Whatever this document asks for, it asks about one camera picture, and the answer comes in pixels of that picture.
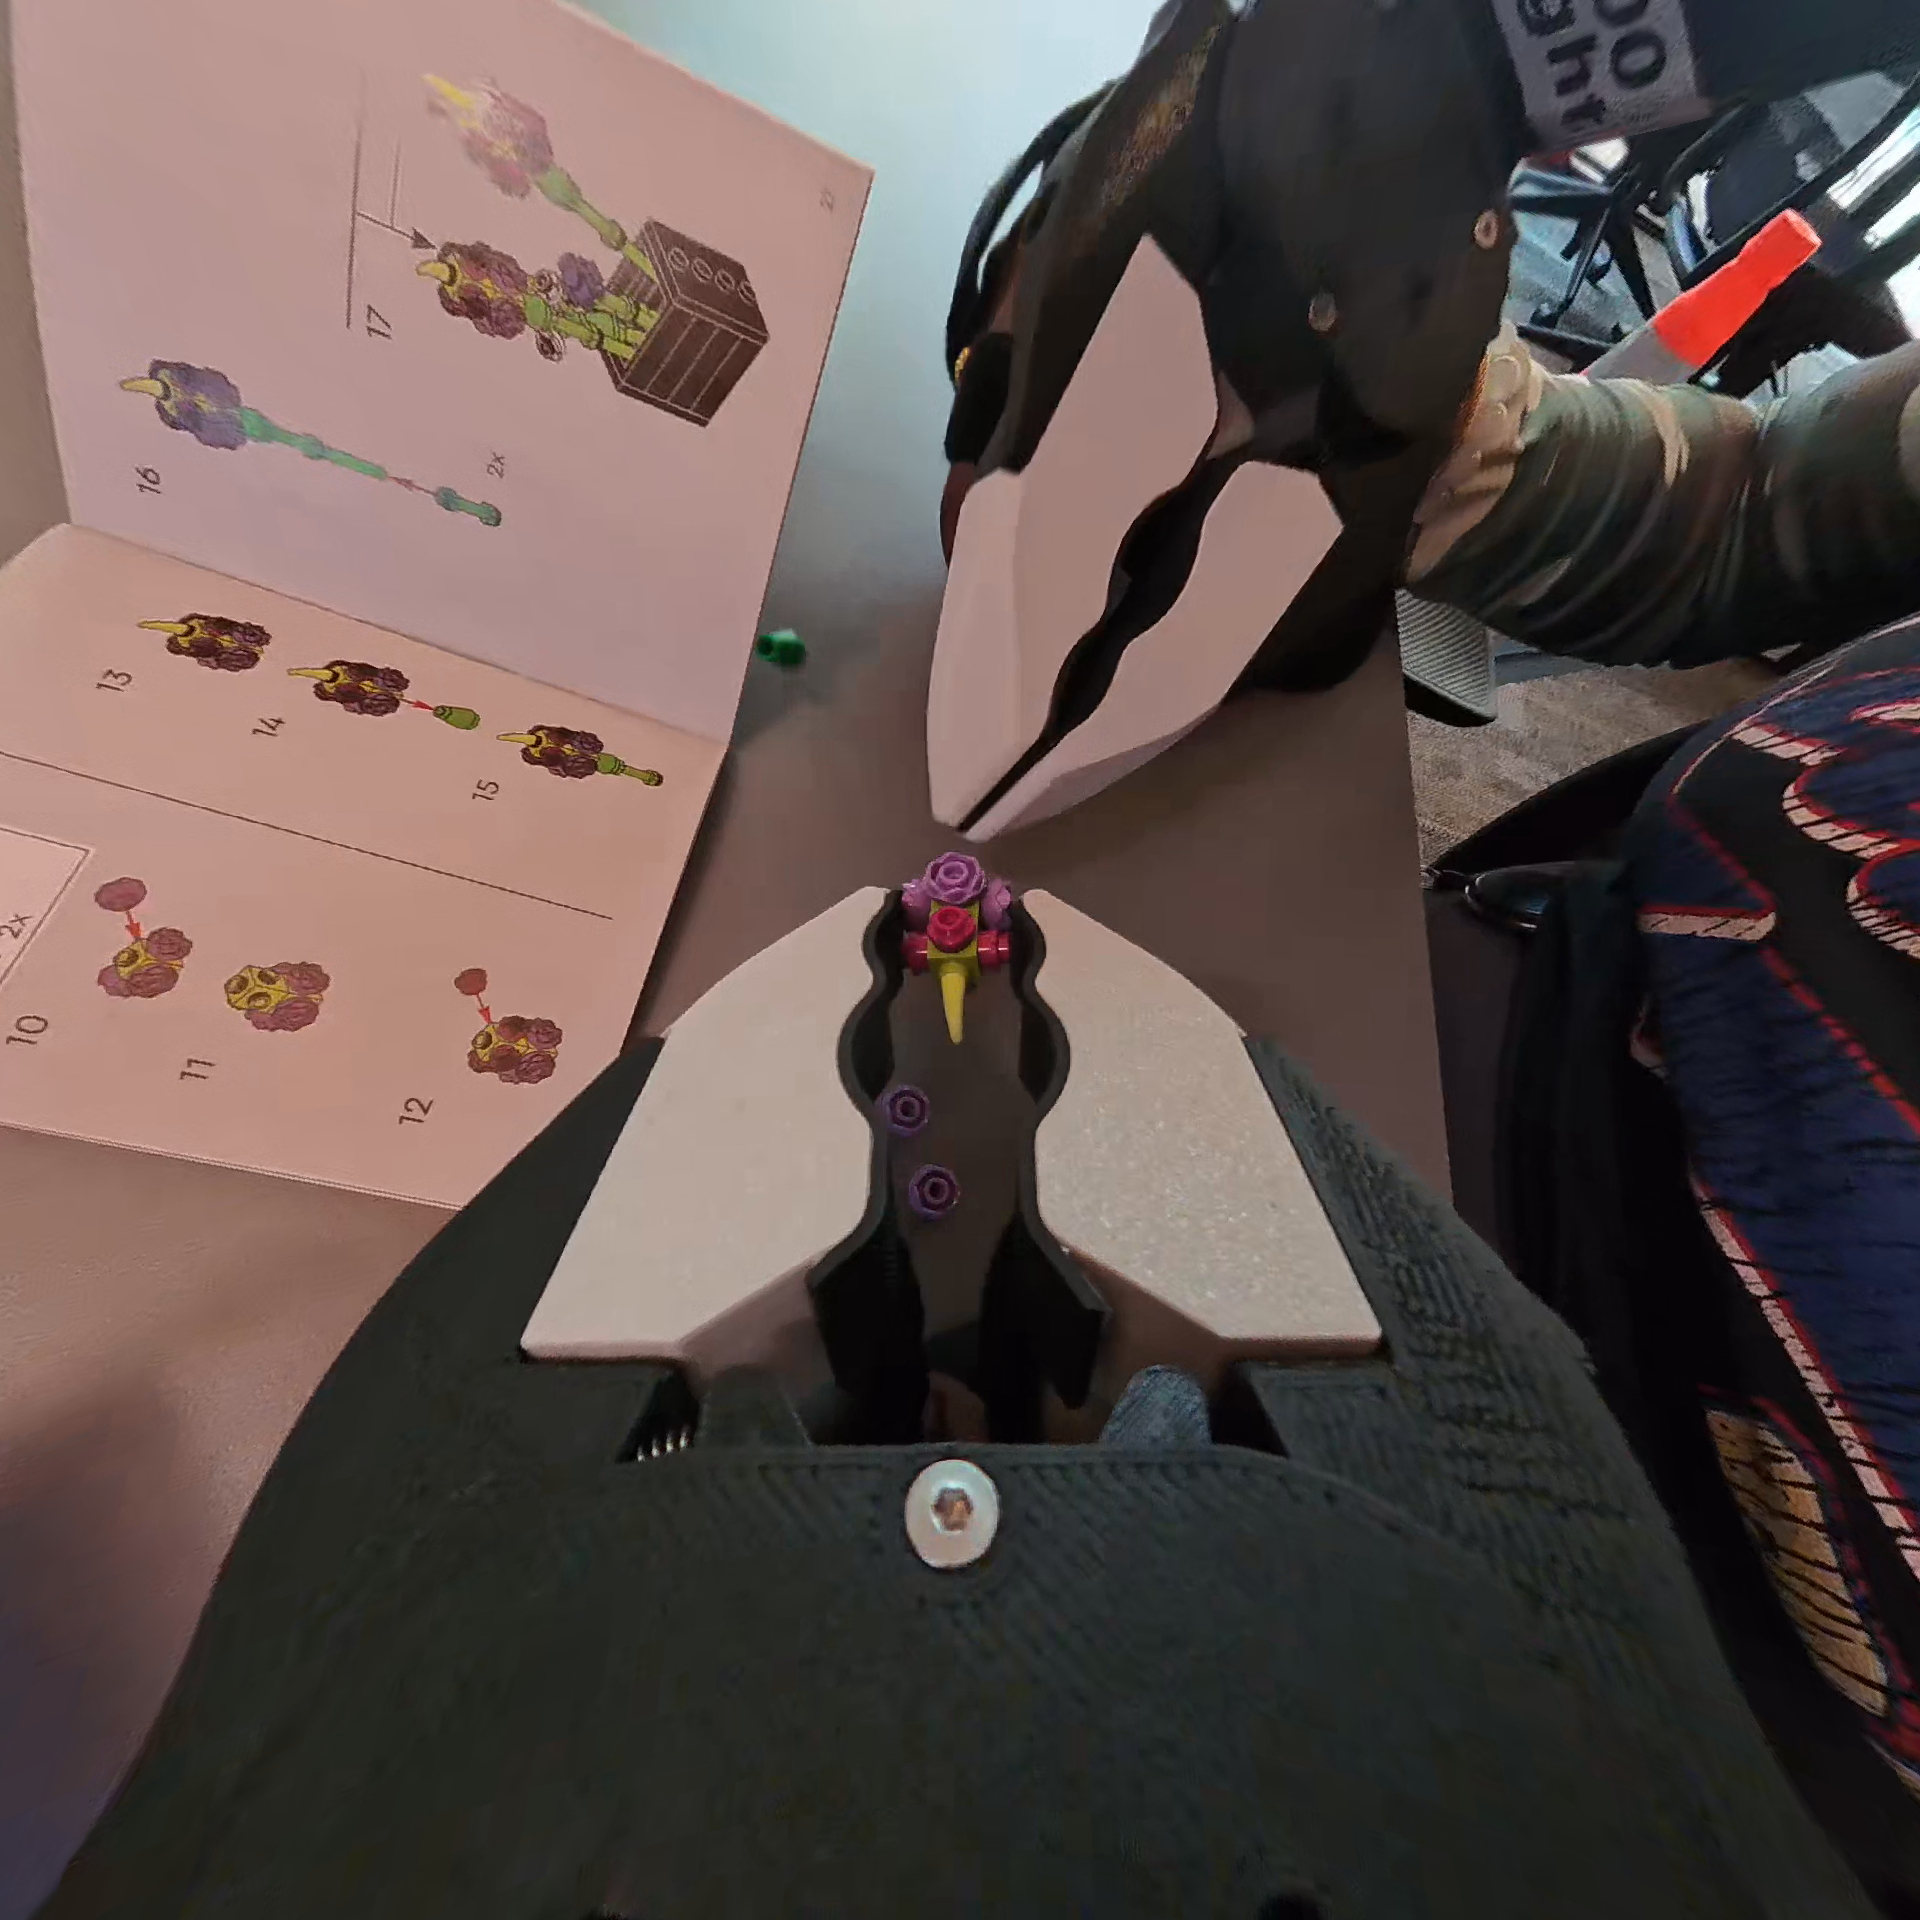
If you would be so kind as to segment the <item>person's right forearm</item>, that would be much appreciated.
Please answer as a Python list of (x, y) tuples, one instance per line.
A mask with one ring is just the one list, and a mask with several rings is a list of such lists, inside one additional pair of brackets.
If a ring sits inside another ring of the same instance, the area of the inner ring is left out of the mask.
[(1767, 408), (1550, 373), (1504, 322), (1404, 587), (1548, 656), (1700, 667), (1917, 610), (1917, 344)]

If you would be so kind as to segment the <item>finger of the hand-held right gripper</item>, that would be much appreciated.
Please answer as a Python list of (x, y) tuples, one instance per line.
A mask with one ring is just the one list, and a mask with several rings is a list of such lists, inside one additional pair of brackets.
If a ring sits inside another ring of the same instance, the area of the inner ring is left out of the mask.
[(1308, 472), (1231, 469), (1167, 610), (1119, 642), (1078, 721), (1058, 725), (1030, 765), (962, 815), (962, 835), (990, 843), (1077, 810), (1207, 723), (1339, 530)]
[(1071, 649), (1109, 613), (1122, 543), (1194, 472), (1216, 413), (1200, 300), (1147, 236), (1027, 465), (979, 477), (957, 514), (926, 706), (939, 825), (992, 832)]

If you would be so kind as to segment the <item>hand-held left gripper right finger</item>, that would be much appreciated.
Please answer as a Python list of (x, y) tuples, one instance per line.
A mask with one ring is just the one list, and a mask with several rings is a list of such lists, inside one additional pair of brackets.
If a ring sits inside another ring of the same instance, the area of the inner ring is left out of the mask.
[(1056, 893), (1027, 893), (1047, 1042), (1030, 1211), (1080, 1295), (1047, 1306), (1039, 1405), (1110, 1410), (1144, 1368), (1375, 1360), (1384, 1333), (1240, 1025)]

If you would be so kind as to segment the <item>purple yellow flower assembly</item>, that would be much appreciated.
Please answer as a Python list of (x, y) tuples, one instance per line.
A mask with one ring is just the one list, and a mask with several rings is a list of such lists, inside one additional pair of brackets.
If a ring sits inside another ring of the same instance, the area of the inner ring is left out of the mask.
[(987, 929), (1000, 929), (1015, 904), (1013, 887), (962, 851), (936, 856), (902, 892), (910, 927), (924, 929), (939, 908), (964, 908)]

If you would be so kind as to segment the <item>grey desk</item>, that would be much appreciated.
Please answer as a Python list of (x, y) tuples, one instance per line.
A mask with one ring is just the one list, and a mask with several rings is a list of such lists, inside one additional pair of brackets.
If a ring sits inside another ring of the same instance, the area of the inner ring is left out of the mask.
[[(868, 162), (876, 185), (750, 672), (635, 1032), (864, 880), (926, 810), (952, 260), (1003, 162), (1122, 71), (1154, 4), (591, 4)], [(1402, 672), (1250, 697), (1013, 842), (1015, 876), (1186, 972), (1451, 1199)], [(56, 1883), (172, 1687), (298, 1413), (447, 1215), (5, 1139), (5, 1916)]]

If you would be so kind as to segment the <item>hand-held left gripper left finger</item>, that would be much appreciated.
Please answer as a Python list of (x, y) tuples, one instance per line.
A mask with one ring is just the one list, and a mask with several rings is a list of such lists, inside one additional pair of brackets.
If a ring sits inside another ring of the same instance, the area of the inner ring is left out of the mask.
[(828, 1386), (810, 1276), (868, 1218), (874, 1119), (842, 1041), (874, 993), (890, 893), (851, 893), (733, 968), (664, 1028), (526, 1321), (540, 1363), (762, 1369)]

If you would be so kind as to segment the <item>white instruction booklet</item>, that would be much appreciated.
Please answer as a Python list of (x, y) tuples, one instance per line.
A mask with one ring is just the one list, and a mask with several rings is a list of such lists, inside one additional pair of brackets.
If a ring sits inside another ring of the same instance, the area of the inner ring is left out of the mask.
[(8, 4), (5, 1137), (458, 1208), (623, 1042), (874, 170), (574, 4)]

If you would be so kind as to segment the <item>orange traffic cone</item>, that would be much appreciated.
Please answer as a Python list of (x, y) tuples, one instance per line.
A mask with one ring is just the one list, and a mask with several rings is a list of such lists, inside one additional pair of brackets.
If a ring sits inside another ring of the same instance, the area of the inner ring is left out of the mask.
[(1650, 387), (1691, 381), (1820, 249), (1812, 221), (1798, 211), (1781, 211), (1715, 272), (1607, 347), (1581, 378)]

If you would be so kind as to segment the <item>person's dark clothing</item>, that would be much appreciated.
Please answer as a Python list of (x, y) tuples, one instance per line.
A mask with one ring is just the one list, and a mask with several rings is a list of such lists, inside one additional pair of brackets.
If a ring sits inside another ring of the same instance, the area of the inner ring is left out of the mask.
[(1583, 1343), (1887, 1916), (1917, 1820), (1915, 617), (1428, 867), (1456, 1205)]

